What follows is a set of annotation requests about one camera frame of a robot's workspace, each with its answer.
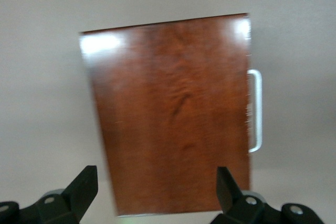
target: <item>gray wall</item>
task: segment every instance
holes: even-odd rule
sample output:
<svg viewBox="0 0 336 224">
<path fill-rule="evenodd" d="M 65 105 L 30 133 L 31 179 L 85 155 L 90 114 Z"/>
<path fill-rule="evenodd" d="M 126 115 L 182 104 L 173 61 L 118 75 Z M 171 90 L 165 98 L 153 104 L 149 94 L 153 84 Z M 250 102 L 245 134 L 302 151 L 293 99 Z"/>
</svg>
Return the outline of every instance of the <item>gray wall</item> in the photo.
<svg viewBox="0 0 336 224">
<path fill-rule="evenodd" d="M 28 206 L 96 164 L 100 191 L 82 223 L 209 223 L 213 212 L 114 217 L 78 33 L 243 12 L 264 76 L 253 190 L 333 223 L 336 0 L 0 0 L 0 200 Z"/>
</svg>

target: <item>wood grain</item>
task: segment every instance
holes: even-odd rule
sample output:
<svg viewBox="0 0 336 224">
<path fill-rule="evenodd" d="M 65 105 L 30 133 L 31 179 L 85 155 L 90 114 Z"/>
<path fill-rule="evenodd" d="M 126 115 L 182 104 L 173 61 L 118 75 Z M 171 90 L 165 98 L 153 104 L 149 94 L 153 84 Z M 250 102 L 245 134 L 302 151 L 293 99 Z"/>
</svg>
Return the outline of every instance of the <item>wood grain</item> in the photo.
<svg viewBox="0 0 336 224">
<path fill-rule="evenodd" d="M 246 14 L 85 32 L 119 215 L 220 209 L 216 168 L 249 187 Z"/>
</svg>

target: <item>silver handle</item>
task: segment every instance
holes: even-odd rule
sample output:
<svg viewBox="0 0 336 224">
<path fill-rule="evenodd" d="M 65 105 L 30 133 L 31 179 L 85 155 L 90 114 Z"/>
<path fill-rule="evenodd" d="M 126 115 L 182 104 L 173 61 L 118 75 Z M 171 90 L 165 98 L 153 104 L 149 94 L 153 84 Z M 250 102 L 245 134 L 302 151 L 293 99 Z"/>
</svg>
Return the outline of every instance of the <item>silver handle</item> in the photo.
<svg viewBox="0 0 336 224">
<path fill-rule="evenodd" d="M 263 139 L 263 117 L 262 117 L 262 107 L 263 107 L 263 85 L 262 85 L 262 77 L 261 73 L 256 69 L 247 70 L 247 74 L 252 76 L 254 81 L 254 111 L 252 113 L 253 116 L 253 129 L 254 129 L 254 139 L 255 146 L 248 150 L 249 153 L 255 152 L 261 148 L 262 139 Z"/>
</svg>

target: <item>screw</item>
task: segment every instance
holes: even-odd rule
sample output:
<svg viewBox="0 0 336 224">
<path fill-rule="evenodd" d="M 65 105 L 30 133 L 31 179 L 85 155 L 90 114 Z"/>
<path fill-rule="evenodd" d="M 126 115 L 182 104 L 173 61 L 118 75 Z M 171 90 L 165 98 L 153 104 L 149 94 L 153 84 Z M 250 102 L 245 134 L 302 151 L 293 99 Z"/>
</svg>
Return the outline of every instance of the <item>screw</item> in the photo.
<svg viewBox="0 0 336 224">
<path fill-rule="evenodd" d="M 5 212 L 9 209 L 9 206 L 8 205 L 4 205 L 2 207 L 0 207 L 0 212 Z"/>
<path fill-rule="evenodd" d="M 48 204 L 48 203 L 54 202 L 54 200 L 55 200 L 54 197 L 49 197 L 49 198 L 47 198 L 47 199 L 44 201 L 44 204 Z"/>
<path fill-rule="evenodd" d="M 302 211 L 302 209 L 300 208 L 300 207 L 298 207 L 298 206 L 290 206 L 290 208 L 289 208 L 294 214 L 296 214 L 296 215 L 303 215 L 303 211 Z"/>
<path fill-rule="evenodd" d="M 252 197 L 247 197 L 246 202 L 249 203 L 250 205 L 256 205 L 257 204 L 257 200 L 255 198 L 252 198 Z"/>
</svg>

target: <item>clamp jaw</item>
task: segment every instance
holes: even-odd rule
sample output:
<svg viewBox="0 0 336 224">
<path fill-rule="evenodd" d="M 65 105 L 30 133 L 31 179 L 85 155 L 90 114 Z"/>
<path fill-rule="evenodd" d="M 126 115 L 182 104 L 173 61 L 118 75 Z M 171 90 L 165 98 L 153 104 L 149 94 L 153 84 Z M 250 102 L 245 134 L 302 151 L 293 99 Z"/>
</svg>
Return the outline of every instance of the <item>clamp jaw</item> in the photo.
<svg viewBox="0 0 336 224">
<path fill-rule="evenodd" d="M 244 195 L 226 167 L 217 169 L 217 197 L 223 214 L 211 224 L 323 224 L 309 207 L 285 204 L 281 211 L 253 195 Z"/>
<path fill-rule="evenodd" d="M 43 196 L 19 209 L 0 202 L 0 224 L 78 224 L 98 192 L 97 167 L 87 166 L 61 194 Z"/>
</svg>

